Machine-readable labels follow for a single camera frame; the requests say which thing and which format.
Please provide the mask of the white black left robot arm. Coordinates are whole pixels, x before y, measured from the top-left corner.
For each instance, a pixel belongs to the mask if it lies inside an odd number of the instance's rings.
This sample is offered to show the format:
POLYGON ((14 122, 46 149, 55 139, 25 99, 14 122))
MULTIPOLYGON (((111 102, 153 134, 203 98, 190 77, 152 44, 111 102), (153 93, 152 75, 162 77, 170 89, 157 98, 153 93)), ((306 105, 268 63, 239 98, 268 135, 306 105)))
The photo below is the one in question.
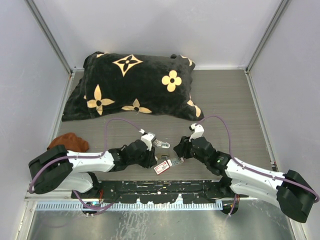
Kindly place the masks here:
POLYGON ((46 194, 55 189, 86 193, 98 188, 95 172, 120 172, 131 165, 153 167, 156 139, 150 134, 120 148, 104 152, 75 152, 64 145, 55 146, 28 164, 30 194, 46 194))

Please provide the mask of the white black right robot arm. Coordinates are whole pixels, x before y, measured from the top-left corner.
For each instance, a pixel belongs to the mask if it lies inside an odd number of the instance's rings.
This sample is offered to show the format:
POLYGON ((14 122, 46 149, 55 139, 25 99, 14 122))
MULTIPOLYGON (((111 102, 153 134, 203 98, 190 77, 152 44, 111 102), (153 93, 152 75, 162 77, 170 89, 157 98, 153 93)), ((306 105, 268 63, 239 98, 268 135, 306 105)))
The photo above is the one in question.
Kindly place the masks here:
POLYGON ((270 171, 228 153, 216 150, 205 137, 191 139, 183 136, 173 150, 184 159, 194 158, 214 175, 220 176, 226 190, 270 203, 290 219, 305 223, 317 197, 311 186, 296 171, 270 171))

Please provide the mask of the staple box tray with staples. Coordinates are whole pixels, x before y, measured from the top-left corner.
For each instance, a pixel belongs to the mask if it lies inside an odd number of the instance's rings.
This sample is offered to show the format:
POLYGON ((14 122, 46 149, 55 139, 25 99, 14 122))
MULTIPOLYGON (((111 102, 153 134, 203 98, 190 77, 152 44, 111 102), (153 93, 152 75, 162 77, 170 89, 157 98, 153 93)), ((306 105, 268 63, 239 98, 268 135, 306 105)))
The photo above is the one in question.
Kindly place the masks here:
POLYGON ((184 163, 184 159, 176 156, 176 157, 168 159, 167 162, 170 167, 174 167, 176 165, 184 163))

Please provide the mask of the red white staple box sleeve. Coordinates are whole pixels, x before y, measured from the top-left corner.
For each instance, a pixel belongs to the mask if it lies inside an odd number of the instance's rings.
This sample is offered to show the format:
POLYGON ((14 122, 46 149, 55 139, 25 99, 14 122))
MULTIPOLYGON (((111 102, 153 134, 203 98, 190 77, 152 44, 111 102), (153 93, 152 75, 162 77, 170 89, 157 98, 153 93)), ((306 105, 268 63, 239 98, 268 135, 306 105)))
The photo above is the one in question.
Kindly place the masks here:
POLYGON ((167 171, 169 168, 170 168, 170 165, 165 160, 165 161, 161 162, 160 164, 158 164, 157 166, 155 166, 153 169, 157 175, 160 175, 160 174, 164 173, 165 171, 167 171))

